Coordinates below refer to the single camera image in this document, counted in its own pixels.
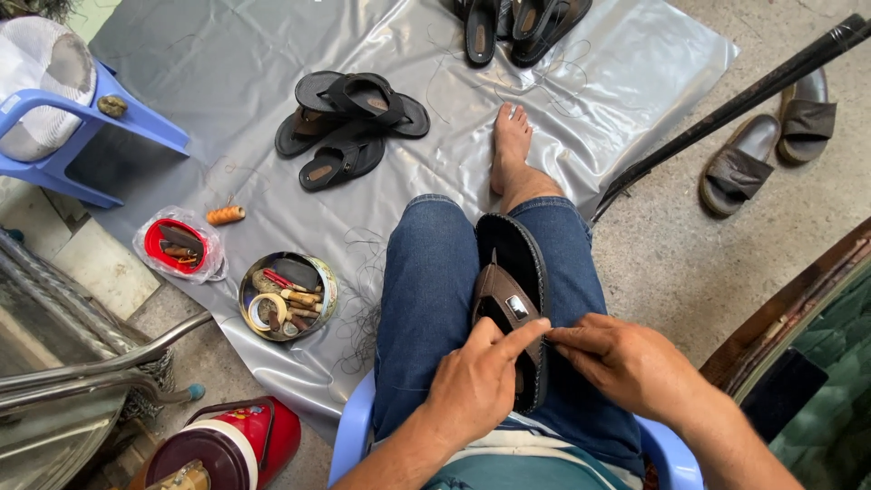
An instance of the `red plastic container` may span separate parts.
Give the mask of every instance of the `red plastic container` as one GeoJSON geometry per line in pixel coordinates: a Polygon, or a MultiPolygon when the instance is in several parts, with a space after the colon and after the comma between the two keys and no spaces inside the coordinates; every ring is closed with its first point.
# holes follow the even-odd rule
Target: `red plastic container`
{"type": "Polygon", "coordinates": [[[275,397],[208,406],[154,453],[145,485],[199,459],[212,490],[262,490],[294,458],[300,434],[300,419],[275,397]],[[200,415],[223,411],[194,422],[200,415]]]}
{"type": "Polygon", "coordinates": [[[193,228],[187,226],[185,223],[176,220],[170,220],[168,218],[164,218],[162,220],[155,221],[150,227],[148,227],[148,231],[145,232],[145,243],[143,246],[145,247],[145,252],[153,259],[159,260],[164,264],[177,269],[182,274],[193,274],[198,271],[199,268],[203,267],[204,260],[200,260],[196,262],[196,266],[191,266],[194,262],[191,263],[179,263],[179,260],[175,257],[170,257],[167,254],[163,253],[163,250],[160,249],[160,241],[165,240],[163,232],[160,231],[160,227],[158,225],[164,225],[168,227],[176,227],[182,228],[185,231],[196,236],[201,242],[203,242],[203,259],[206,258],[206,254],[209,253],[206,247],[206,240],[202,235],[194,231],[193,228]]]}

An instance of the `worn slide sandal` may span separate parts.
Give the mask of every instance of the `worn slide sandal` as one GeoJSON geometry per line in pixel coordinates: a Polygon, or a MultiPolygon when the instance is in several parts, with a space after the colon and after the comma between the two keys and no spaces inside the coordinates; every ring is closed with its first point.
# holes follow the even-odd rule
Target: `worn slide sandal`
{"type": "Polygon", "coordinates": [[[316,71],[296,85],[296,100],[310,111],[342,119],[364,119],[405,138],[429,132],[429,114],[420,102],[397,93],[374,73],[316,71]]]}
{"type": "Polygon", "coordinates": [[[780,123],[768,114],[741,125],[705,168],[699,183],[702,201],[716,214],[735,214],[774,171],[765,160],[779,136],[780,123]]]}
{"type": "Polygon", "coordinates": [[[537,41],[544,32],[550,13],[558,0],[514,0],[514,29],[511,36],[515,41],[537,41]]]}
{"type": "Polygon", "coordinates": [[[300,170],[300,185],[310,192],[357,179],[378,167],[387,146],[383,130],[353,121],[330,133],[314,159],[300,170]]]}
{"type": "MultiPolygon", "coordinates": [[[[478,258],[486,265],[475,282],[472,324],[490,317],[506,335],[550,315],[547,269],[535,238],[504,214],[485,214],[475,226],[478,258]]],[[[547,352],[544,336],[515,363],[514,411],[529,413],[544,403],[547,352]]]]}
{"type": "Polygon", "coordinates": [[[285,158],[305,153],[308,148],[344,125],[347,121],[330,118],[300,106],[287,116],[275,132],[275,150],[285,158]]]}
{"type": "Polygon", "coordinates": [[[592,5],[592,0],[557,0],[556,7],[544,23],[542,36],[515,42],[511,49],[511,62],[520,68],[535,66],[550,48],[581,22],[592,5]]]}
{"type": "Polygon", "coordinates": [[[496,52],[499,0],[471,0],[466,5],[466,58],[475,67],[485,66],[496,52]]]}
{"type": "Polygon", "coordinates": [[[780,120],[783,136],[777,145],[790,163],[807,163],[819,157],[834,134],[837,104],[828,102],[826,73],[820,68],[783,91],[780,120]]]}

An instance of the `plastic bag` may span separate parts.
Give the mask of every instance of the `plastic bag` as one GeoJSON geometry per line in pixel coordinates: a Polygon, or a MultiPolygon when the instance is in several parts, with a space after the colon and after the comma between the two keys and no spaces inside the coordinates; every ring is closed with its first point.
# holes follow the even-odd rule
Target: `plastic bag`
{"type": "Polygon", "coordinates": [[[226,277],[226,257],[224,256],[224,246],[220,242],[218,230],[206,222],[206,218],[194,213],[190,209],[167,206],[159,210],[146,224],[137,230],[133,236],[133,249],[136,250],[136,255],[139,255],[139,259],[145,262],[145,265],[148,267],[172,276],[181,277],[194,284],[202,284],[206,281],[220,281],[226,277]],[[197,267],[192,268],[176,263],[168,263],[172,262],[172,260],[157,258],[152,255],[163,254],[159,249],[155,251],[154,248],[154,242],[157,239],[155,234],[158,233],[158,227],[154,226],[154,224],[160,220],[181,222],[187,225],[196,235],[199,235],[200,240],[204,244],[205,253],[197,267]],[[155,230],[149,233],[152,226],[154,226],[155,230]]]}

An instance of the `blue plastic chair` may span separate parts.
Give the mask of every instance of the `blue plastic chair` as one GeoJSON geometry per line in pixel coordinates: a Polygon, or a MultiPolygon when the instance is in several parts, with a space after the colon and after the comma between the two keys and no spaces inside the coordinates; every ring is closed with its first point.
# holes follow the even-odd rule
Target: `blue plastic chair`
{"type": "Polygon", "coordinates": [[[115,71],[95,59],[97,66],[97,91],[91,105],[81,105],[73,100],[40,89],[24,89],[10,95],[0,105],[0,138],[2,138],[30,109],[41,105],[51,105],[77,115],[82,123],[70,139],[58,150],[41,160],[18,161],[0,154],[0,175],[26,180],[38,186],[47,187],[61,194],[67,194],[102,208],[124,203],[108,194],[87,187],[66,176],[66,168],[82,150],[94,134],[109,123],[123,127],[131,133],[145,136],[163,146],[188,155],[185,145],[187,134],[160,114],[152,111],[134,99],[115,79],[115,71]],[[127,110],[121,117],[111,118],[97,109],[97,99],[105,95],[120,97],[127,103],[127,110]]]}
{"type": "MultiPolygon", "coordinates": [[[[351,393],[339,420],[328,487],[345,475],[368,453],[372,404],[375,402],[375,372],[369,374],[351,393]]],[[[684,441],[659,422],[635,416],[641,429],[641,448],[653,461],[662,490],[702,490],[699,463],[684,441]]]]}

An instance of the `tape roll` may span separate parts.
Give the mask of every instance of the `tape roll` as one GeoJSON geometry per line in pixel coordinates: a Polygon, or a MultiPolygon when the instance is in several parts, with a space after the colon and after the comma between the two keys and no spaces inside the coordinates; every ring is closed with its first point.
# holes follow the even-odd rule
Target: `tape roll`
{"type": "Polygon", "coordinates": [[[262,295],[257,295],[251,300],[251,304],[248,305],[248,316],[251,318],[251,324],[257,330],[262,331],[270,331],[269,323],[264,323],[263,320],[260,320],[260,315],[257,314],[257,309],[260,307],[260,302],[269,301],[270,303],[275,303],[275,309],[278,310],[278,323],[284,323],[285,319],[287,319],[287,303],[284,303],[284,299],[281,296],[276,295],[275,293],[264,293],[262,295]]]}

